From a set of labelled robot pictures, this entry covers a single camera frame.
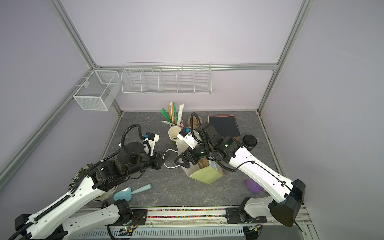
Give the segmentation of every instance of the purple scoop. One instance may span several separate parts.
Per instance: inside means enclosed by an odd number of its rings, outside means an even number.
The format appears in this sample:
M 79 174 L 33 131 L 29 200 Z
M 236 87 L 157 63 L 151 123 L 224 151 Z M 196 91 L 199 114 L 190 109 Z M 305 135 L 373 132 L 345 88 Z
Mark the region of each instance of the purple scoop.
M 253 179 L 247 179 L 244 182 L 245 185 L 249 188 L 249 190 L 256 194 L 259 194 L 264 191 L 264 188 L 260 186 L 257 182 L 255 182 Z

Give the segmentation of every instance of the black cup lid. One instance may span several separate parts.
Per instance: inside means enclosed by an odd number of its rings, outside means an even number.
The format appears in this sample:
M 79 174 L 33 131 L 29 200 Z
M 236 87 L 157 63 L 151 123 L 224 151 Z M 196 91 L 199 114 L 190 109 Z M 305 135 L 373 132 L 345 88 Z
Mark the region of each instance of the black cup lid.
M 243 144 L 247 147 L 255 147 L 257 144 L 257 139 L 255 136 L 252 135 L 245 135 L 243 137 Z

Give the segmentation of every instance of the table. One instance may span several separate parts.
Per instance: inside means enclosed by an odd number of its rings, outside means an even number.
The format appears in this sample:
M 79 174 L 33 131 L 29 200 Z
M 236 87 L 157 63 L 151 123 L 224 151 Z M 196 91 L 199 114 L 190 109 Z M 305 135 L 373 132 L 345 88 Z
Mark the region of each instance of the table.
M 187 126 L 187 120 L 191 112 L 183 113 L 183 122 Z M 203 123 L 208 122 L 208 115 L 234 114 L 236 116 L 241 139 L 244 135 L 254 135 L 257 140 L 257 146 L 251 153 L 265 163 L 267 166 L 277 171 L 273 161 L 271 151 L 265 139 L 263 129 L 254 111 L 231 111 L 231 112 L 197 112 L 203 118 Z M 165 120 L 160 112 L 125 112 L 117 130 L 114 133 L 107 155 L 115 152 L 119 148 L 121 135 L 124 130 L 134 123 L 141 125 L 142 133 L 153 132 L 160 135 L 160 140 L 156 143 L 155 149 L 165 151 L 169 148 L 176 148 L 172 145 L 168 137 L 169 126 L 161 123 Z M 140 142 L 137 134 L 137 128 L 132 129 L 126 136 L 125 143 L 131 141 Z M 171 156 L 166 160 L 167 166 L 174 166 L 176 152 L 170 151 Z M 150 207 L 150 206 L 219 206 L 219 205 L 240 205 L 245 197 L 265 197 L 268 193 L 262 192 L 255 194 L 250 191 L 244 180 L 249 177 L 241 172 L 229 172 L 224 170 L 225 176 L 218 181 L 207 185 L 192 178 L 189 178 L 181 167 L 168 169 L 161 167 L 160 170 L 148 169 L 144 175 L 136 180 L 129 180 L 118 186 L 118 190 L 131 187 L 135 190 L 146 184 L 151 183 L 152 189 L 134 194 L 129 201 L 131 207 Z M 113 197 L 108 199 L 108 203 L 113 203 Z M 100 207 L 101 202 L 90 202 L 86 207 Z

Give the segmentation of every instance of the divided wire basket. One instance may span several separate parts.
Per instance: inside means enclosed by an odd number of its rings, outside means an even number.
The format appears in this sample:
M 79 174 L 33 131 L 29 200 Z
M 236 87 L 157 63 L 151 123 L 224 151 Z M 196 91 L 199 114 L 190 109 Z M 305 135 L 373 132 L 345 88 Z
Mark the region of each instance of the divided wire basket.
M 210 94 L 210 66 L 124 68 L 122 91 L 126 94 Z
M 120 87 L 117 71 L 94 70 L 73 97 L 83 110 L 108 111 Z

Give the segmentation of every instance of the trowel handle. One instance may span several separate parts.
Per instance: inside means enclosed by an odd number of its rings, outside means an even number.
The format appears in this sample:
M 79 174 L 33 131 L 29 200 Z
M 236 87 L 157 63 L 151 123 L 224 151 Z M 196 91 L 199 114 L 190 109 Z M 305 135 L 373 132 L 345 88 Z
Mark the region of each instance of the trowel handle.
M 135 194 L 135 193 L 143 192 L 143 191 L 148 190 L 148 189 L 151 189 L 151 188 L 152 188 L 152 185 L 151 185 L 151 184 L 147 184 L 147 185 L 145 185 L 145 186 L 143 186 L 143 187 L 140 187 L 140 188 L 138 188 L 138 189 L 132 191 L 131 194 Z

